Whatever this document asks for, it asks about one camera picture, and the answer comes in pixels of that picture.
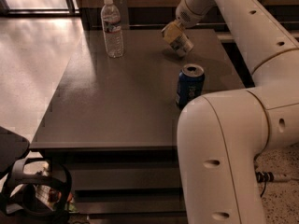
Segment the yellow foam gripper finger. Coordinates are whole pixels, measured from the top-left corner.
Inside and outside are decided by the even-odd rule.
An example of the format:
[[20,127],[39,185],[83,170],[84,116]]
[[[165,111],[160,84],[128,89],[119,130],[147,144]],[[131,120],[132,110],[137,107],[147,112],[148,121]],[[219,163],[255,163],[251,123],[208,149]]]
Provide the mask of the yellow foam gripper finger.
[[181,44],[183,42],[183,26],[177,21],[169,22],[162,30],[162,36],[164,41],[168,44],[172,44],[174,42]]

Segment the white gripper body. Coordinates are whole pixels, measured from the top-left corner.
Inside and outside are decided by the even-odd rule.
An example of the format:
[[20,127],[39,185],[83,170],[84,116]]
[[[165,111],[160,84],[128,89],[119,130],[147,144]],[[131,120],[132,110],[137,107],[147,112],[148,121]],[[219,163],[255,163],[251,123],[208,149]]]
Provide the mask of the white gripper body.
[[181,0],[176,8],[176,20],[184,28],[191,28],[215,5],[214,0]]

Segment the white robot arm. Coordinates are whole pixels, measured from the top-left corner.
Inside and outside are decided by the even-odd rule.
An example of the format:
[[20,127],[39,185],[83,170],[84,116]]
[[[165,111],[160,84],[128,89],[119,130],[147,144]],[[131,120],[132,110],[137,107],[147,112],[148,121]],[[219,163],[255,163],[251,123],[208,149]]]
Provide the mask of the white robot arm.
[[266,224],[254,159],[299,143],[299,43],[258,0],[181,0],[193,27],[217,6],[254,81],[204,94],[178,119],[178,162],[189,224]]

